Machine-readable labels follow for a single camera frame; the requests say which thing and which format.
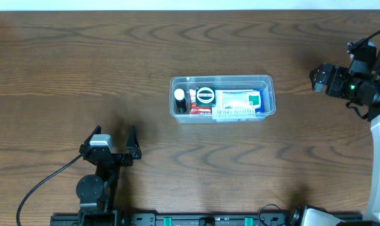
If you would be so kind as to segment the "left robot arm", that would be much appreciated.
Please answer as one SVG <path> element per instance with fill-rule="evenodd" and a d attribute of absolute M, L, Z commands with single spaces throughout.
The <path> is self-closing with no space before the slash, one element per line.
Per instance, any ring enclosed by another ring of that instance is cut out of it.
<path fill-rule="evenodd" d="M 76 187 L 80 199 L 78 225 L 129 225 L 130 217 L 113 208 L 122 167 L 132 166 L 142 157 L 135 126 L 130 128 L 126 153 L 114 153 L 112 137 L 97 126 L 81 144 L 79 153 L 96 166 L 96 172 L 84 176 Z"/>

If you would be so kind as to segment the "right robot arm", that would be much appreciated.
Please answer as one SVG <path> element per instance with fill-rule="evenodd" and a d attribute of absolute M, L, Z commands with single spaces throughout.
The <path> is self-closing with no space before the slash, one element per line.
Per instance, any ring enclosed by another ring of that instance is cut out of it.
<path fill-rule="evenodd" d="M 301 225 L 380 225 L 380 48 L 368 38 L 348 43 L 351 56 L 349 67 L 323 63 L 309 74 L 312 90 L 324 91 L 330 97 L 346 99 L 348 109 L 366 106 L 366 114 L 359 117 L 370 122 L 373 141 L 371 190 L 365 213 L 360 219 L 335 216 L 324 212 L 316 217 L 304 211 Z"/>

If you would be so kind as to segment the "red medicine packet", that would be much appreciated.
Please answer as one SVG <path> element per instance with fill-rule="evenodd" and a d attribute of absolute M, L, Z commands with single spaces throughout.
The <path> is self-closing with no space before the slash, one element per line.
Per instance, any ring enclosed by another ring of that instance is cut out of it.
<path fill-rule="evenodd" d="M 198 107 L 196 105 L 196 91 L 194 89 L 189 90 L 190 98 L 191 98 L 191 109 L 189 111 L 190 114 L 211 114 L 211 107 Z"/>

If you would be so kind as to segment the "dark green square box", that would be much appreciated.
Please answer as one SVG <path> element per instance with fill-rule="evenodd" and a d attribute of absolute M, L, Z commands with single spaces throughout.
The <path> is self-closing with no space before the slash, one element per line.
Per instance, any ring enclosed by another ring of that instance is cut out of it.
<path fill-rule="evenodd" d="M 196 106 L 214 107 L 216 105 L 216 94 L 214 87 L 196 87 Z"/>

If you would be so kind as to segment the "white green medicine box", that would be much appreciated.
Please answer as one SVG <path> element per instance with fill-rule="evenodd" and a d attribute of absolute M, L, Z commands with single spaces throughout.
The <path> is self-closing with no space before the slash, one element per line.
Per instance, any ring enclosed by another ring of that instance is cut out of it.
<path fill-rule="evenodd" d="M 216 107 L 220 109 L 263 110 L 261 90 L 217 90 Z"/>

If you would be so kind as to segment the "blue white medicine box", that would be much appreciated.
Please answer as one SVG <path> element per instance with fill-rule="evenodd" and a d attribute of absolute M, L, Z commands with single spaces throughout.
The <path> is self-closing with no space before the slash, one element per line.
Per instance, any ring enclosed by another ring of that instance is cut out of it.
<path fill-rule="evenodd" d="M 215 120 L 255 118 L 264 113 L 261 89 L 216 90 L 216 105 L 212 108 Z"/>

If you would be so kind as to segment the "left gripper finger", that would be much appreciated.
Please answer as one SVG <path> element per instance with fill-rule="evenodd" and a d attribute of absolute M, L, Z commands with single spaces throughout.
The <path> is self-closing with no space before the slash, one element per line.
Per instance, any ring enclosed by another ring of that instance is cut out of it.
<path fill-rule="evenodd" d="M 101 130 L 102 130 L 101 126 L 96 126 L 96 128 L 93 130 L 90 136 L 92 137 L 96 134 L 101 134 Z"/>
<path fill-rule="evenodd" d="M 141 159 L 142 151 L 137 139 L 135 126 L 130 128 L 129 136 L 126 143 L 126 148 L 131 155 L 132 159 Z"/>

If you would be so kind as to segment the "dark bottle white cap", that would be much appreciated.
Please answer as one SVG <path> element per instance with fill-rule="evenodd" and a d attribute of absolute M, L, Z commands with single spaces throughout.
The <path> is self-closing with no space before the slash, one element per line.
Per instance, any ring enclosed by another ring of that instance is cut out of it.
<path fill-rule="evenodd" d="M 174 99 L 178 113 L 184 114 L 187 112 L 186 93 L 183 89 L 176 89 L 174 91 Z"/>

